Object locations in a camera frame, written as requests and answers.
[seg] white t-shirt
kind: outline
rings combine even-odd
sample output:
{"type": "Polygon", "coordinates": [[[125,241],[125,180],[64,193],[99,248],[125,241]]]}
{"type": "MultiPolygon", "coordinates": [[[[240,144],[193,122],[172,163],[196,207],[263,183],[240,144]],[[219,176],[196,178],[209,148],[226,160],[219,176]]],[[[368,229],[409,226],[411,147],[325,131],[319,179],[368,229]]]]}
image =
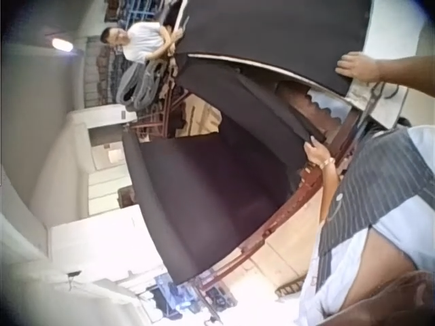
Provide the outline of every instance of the white t-shirt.
{"type": "Polygon", "coordinates": [[[163,45],[158,22],[137,22],[127,31],[130,43],[123,46],[124,56],[129,61],[145,63],[145,57],[163,45]]]}

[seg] light fixture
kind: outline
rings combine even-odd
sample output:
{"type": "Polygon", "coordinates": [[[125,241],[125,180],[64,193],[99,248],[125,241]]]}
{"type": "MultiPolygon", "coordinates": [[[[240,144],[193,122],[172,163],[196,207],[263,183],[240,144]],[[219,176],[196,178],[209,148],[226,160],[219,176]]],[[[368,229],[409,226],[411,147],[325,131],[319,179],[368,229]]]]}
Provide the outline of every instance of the light fixture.
{"type": "Polygon", "coordinates": [[[64,39],[53,39],[52,40],[53,48],[64,51],[64,52],[71,52],[74,48],[73,44],[71,42],[65,41],[64,39]]]}

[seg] white shirt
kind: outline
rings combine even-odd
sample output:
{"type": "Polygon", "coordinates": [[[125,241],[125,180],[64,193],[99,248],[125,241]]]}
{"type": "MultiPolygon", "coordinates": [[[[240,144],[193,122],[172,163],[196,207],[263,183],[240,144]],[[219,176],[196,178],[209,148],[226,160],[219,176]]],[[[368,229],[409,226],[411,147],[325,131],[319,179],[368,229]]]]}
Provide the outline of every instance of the white shirt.
{"type": "Polygon", "coordinates": [[[127,31],[130,43],[123,46],[124,56],[129,61],[145,63],[145,57],[163,45],[158,22],[137,22],[127,31]]]}
{"type": "MultiPolygon", "coordinates": [[[[435,169],[435,127],[418,126],[408,129],[409,136],[426,164],[435,169]]],[[[419,270],[435,270],[434,211],[419,196],[409,198],[382,217],[373,228],[406,253],[419,270]]],[[[317,233],[313,255],[300,294],[300,326],[314,326],[327,315],[337,313],[343,305],[358,270],[368,229],[354,234],[332,250],[331,275],[316,293],[319,267],[319,239],[317,233]]]]}

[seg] human hand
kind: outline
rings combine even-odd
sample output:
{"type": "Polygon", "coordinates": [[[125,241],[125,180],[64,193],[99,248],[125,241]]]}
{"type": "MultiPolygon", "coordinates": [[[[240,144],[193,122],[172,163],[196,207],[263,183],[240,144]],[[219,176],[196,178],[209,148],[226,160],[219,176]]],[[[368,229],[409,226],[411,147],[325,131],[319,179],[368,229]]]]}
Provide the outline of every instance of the human hand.
{"type": "Polygon", "coordinates": [[[329,160],[331,153],[325,145],[317,141],[313,136],[311,136],[311,142],[306,142],[304,144],[305,153],[308,156],[308,160],[315,165],[322,165],[326,160],[329,160]]]}
{"type": "Polygon", "coordinates": [[[335,72],[361,82],[379,82],[381,72],[377,61],[361,52],[349,52],[337,62],[335,72]]]}
{"type": "Polygon", "coordinates": [[[184,30],[183,29],[177,29],[174,33],[171,35],[171,40],[176,42],[179,39],[181,39],[184,36],[184,30]]]}
{"type": "Polygon", "coordinates": [[[171,57],[174,55],[174,53],[175,53],[175,44],[173,43],[173,44],[171,44],[171,46],[168,49],[168,56],[171,57]]]}

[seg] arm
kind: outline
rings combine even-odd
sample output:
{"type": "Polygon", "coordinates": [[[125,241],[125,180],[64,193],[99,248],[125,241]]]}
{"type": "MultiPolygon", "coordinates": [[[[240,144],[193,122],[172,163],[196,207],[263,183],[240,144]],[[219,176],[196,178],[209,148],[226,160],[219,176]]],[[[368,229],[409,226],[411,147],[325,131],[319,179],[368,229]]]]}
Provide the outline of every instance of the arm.
{"type": "Polygon", "coordinates": [[[324,167],[322,170],[322,177],[324,190],[320,204],[320,223],[323,222],[328,216],[332,199],[335,195],[338,185],[340,184],[340,177],[338,176],[338,171],[334,163],[331,162],[324,167]]]}
{"type": "Polygon", "coordinates": [[[340,184],[340,177],[335,167],[334,160],[331,158],[331,154],[325,145],[315,140],[314,137],[311,137],[311,143],[306,142],[304,144],[304,150],[308,160],[319,166],[322,172],[324,189],[320,204],[319,222],[321,223],[328,216],[332,198],[340,184]]]}
{"type": "Polygon", "coordinates": [[[156,51],[148,54],[145,59],[146,60],[154,60],[160,58],[174,43],[174,39],[169,35],[166,27],[161,26],[159,29],[160,36],[163,38],[163,45],[160,46],[156,51]]]}
{"type": "Polygon", "coordinates": [[[435,56],[375,60],[350,52],[341,57],[336,72],[362,82],[398,84],[435,96],[435,56]]]}
{"type": "Polygon", "coordinates": [[[382,82],[407,86],[435,97],[435,56],[377,60],[382,82]]]}

